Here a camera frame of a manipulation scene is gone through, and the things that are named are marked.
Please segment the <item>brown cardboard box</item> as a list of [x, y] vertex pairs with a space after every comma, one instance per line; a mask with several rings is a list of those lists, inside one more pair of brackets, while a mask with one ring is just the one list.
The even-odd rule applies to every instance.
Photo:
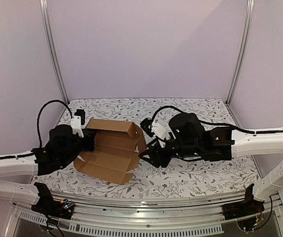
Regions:
[[118, 185], [133, 177], [139, 154], [146, 150], [142, 129], [130, 121], [91, 119], [87, 129], [96, 130], [94, 151], [82, 151], [74, 167], [90, 177]]

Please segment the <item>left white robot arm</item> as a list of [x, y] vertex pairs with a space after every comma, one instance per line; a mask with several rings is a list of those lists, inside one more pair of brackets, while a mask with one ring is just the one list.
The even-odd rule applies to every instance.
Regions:
[[46, 184], [20, 184], [6, 178], [27, 175], [43, 176], [66, 168], [82, 151], [95, 149], [95, 129], [59, 125], [49, 132], [44, 147], [29, 152], [0, 156], [0, 199], [38, 205], [45, 214], [53, 214], [57, 205]]

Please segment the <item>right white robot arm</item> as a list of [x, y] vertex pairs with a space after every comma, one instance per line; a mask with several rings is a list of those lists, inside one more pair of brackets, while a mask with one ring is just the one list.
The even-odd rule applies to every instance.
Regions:
[[[154, 118], [145, 118], [140, 126], [153, 141], [139, 157], [156, 168], [165, 168], [173, 158], [194, 162], [223, 161], [254, 155], [283, 155], [283, 128], [247, 130], [220, 123], [215, 124], [213, 129], [206, 130], [205, 124], [196, 114], [185, 112], [170, 119], [170, 130], [166, 130]], [[283, 159], [268, 175], [246, 188], [244, 200], [239, 203], [240, 213], [249, 215], [257, 208], [258, 202], [264, 202], [281, 187]]]

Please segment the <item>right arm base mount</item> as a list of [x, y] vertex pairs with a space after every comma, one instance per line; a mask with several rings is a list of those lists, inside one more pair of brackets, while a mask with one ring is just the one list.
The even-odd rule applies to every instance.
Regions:
[[249, 185], [242, 201], [222, 205], [225, 220], [241, 218], [264, 211], [264, 201], [257, 201], [253, 195], [254, 184]]

